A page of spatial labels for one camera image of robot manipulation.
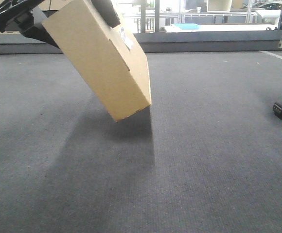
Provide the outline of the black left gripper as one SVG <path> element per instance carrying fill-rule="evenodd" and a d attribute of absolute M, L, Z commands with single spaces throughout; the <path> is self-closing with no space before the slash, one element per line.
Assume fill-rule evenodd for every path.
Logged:
<path fill-rule="evenodd" d="M 0 54 L 61 53 L 42 21 L 57 12 L 52 1 L 4 0 L 0 3 Z"/>

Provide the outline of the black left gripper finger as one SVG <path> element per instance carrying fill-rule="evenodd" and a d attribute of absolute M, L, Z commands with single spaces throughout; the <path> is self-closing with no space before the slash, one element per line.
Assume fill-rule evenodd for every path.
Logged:
<path fill-rule="evenodd" d="M 91 0 L 91 3 L 100 14 L 105 23 L 111 27 L 115 28 L 120 25 L 120 18 L 110 0 Z"/>

